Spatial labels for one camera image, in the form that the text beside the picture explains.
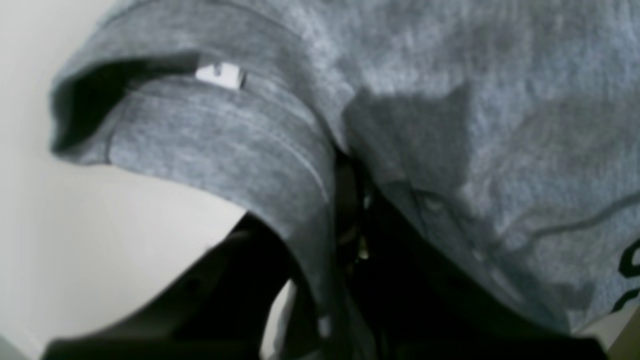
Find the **viewer-left left gripper right finger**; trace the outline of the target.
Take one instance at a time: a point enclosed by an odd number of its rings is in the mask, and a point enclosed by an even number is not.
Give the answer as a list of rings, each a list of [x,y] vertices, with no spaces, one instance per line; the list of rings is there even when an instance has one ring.
[[[503,306],[336,158],[337,258],[379,360],[605,360],[594,338],[546,330]]]

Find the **viewer-left left gripper left finger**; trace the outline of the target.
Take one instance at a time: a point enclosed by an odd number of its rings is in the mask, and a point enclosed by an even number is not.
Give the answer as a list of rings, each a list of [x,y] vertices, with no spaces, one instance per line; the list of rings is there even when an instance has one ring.
[[[290,255],[245,215],[153,300],[114,325],[52,341],[44,360],[258,360]]]

